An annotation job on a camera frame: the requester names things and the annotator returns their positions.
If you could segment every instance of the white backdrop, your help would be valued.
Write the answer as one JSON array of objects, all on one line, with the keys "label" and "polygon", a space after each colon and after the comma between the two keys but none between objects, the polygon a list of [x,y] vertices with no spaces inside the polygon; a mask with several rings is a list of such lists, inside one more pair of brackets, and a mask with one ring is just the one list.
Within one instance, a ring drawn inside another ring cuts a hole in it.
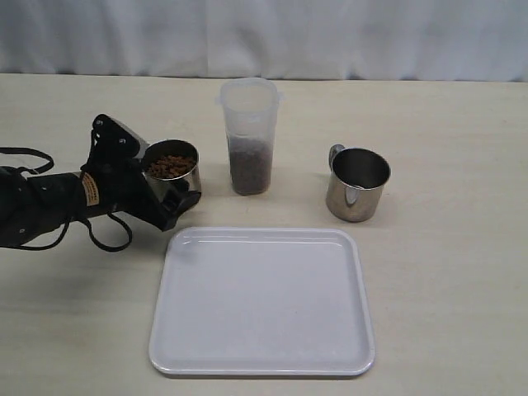
[{"label": "white backdrop", "polygon": [[2,0],[0,71],[528,81],[528,0]]}]

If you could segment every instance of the white tray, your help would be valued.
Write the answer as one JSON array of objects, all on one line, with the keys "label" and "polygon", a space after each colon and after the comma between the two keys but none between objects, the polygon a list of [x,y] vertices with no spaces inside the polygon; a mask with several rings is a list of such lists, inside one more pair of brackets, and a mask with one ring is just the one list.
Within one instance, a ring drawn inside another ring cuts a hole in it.
[{"label": "white tray", "polygon": [[149,354],[167,375],[367,371],[356,244],[335,229],[184,229],[167,250]]}]

